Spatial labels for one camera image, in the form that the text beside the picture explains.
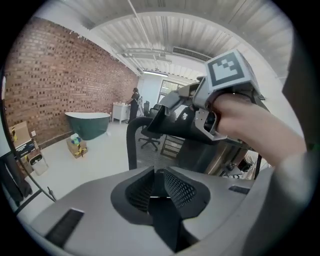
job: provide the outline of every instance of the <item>red brick wall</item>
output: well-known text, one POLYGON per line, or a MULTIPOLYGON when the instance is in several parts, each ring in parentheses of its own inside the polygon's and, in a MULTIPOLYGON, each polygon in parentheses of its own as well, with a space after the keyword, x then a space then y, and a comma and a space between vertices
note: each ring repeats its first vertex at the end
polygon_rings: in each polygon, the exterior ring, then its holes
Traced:
POLYGON ((27 121, 41 144, 71 129, 65 112, 107 112, 130 98, 137 76, 78 34, 33 18, 8 56, 5 76, 9 126, 27 121))

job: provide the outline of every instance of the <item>hand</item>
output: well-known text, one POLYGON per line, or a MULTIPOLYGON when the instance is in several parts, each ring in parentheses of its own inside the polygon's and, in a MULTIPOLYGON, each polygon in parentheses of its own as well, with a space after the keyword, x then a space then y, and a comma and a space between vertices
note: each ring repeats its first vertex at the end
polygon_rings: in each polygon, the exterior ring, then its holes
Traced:
POLYGON ((220 113, 217 131, 240 139, 271 165, 307 151, 305 140, 267 110, 238 94, 222 94, 213 102, 220 113))

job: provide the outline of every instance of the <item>white cabinet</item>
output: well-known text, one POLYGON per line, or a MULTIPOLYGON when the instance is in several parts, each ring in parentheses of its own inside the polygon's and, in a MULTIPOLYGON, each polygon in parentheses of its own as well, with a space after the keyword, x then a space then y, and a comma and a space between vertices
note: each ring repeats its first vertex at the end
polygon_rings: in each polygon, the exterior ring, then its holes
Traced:
POLYGON ((113 104, 112 109, 112 122, 114 119, 118 119, 119 123, 123 120, 129 120, 130 106, 122 104, 113 104))

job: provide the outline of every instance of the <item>green bathtub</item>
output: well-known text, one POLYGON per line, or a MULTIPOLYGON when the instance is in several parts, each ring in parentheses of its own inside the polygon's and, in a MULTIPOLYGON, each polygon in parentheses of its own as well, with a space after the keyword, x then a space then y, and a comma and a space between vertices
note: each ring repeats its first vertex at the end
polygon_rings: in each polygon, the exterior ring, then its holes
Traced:
POLYGON ((108 113, 66 112, 65 115, 74 133, 85 141, 104 134, 110 121, 108 113))

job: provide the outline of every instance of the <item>white floor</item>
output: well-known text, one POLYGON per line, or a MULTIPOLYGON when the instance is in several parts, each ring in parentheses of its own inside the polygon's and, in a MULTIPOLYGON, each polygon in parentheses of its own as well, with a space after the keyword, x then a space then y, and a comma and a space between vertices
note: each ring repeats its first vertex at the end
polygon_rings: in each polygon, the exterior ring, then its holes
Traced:
MULTIPOLYGON (((77 159, 68 150, 65 139, 61 140, 41 151, 49 169, 40 176, 35 172, 31 175, 45 191, 48 192, 49 187, 59 200, 85 182, 125 172, 129 168, 126 132, 127 124, 124 122, 110 123, 107 133, 86 142, 88 152, 83 158, 77 159)), ((38 190, 36 185, 29 177, 25 180, 35 193, 38 190)), ((18 214, 18 217, 30 223, 51 204, 53 202, 41 193, 18 214)))

